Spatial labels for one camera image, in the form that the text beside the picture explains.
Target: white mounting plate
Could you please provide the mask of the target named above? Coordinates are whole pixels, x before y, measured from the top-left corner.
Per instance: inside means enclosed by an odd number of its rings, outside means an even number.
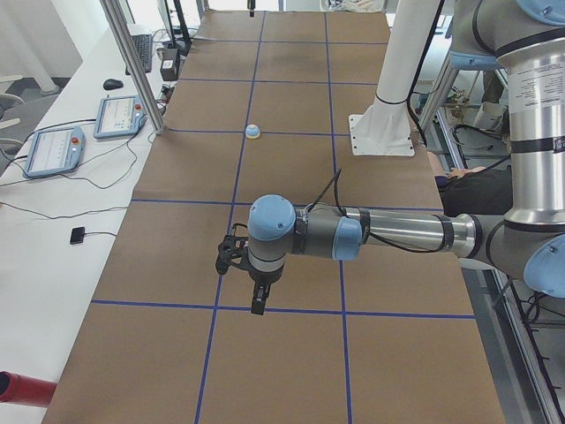
[[[374,143],[369,140],[368,136],[359,135],[353,131],[353,128],[363,116],[364,115],[350,115],[350,139],[353,155],[414,156],[415,151],[410,137],[408,137],[407,142],[401,146],[387,146],[380,149],[380,151],[375,151]]]

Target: chair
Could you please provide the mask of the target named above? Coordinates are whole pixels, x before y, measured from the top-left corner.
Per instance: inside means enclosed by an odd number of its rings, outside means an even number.
[[[19,75],[0,77],[0,83],[21,78]],[[49,95],[26,102],[16,95],[0,94],[0,149],[6,155],[18,153],[56,98],[57,95]]]

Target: small black box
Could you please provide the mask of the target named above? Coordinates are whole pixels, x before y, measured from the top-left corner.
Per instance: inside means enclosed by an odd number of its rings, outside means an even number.
[[[162,52],[161,76],[163,81],[178,80],[180,53],[177,49],[165,49]]]

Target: computer mouse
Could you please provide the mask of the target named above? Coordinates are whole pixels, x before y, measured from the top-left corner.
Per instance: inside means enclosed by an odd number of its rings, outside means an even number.
[[[103,87],[105,90],[115,90],[115,89],[121,88],[121,87],[123,87],[123,86],[124,86],[124,82],[123,82],[123,81],[121,81],[121,80],[119,80],[119,79],[113,79],[113,78],[106,79],[106,80],[104,81],[104,84],[102,85],[102,87]]]

